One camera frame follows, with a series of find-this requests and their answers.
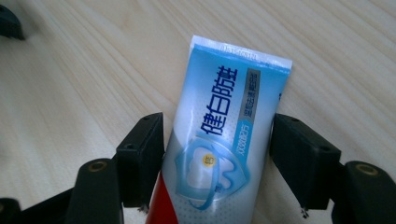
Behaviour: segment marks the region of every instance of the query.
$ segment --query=toothpaste packaging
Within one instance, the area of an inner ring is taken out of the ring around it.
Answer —
[[[250,223],[291,61],[200,36],[148,224]]]

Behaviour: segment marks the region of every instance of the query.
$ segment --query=toothpaste tube crimped end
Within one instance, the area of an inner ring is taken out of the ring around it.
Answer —
[[[250,223],[291,61],[200,36],[147,223]]]

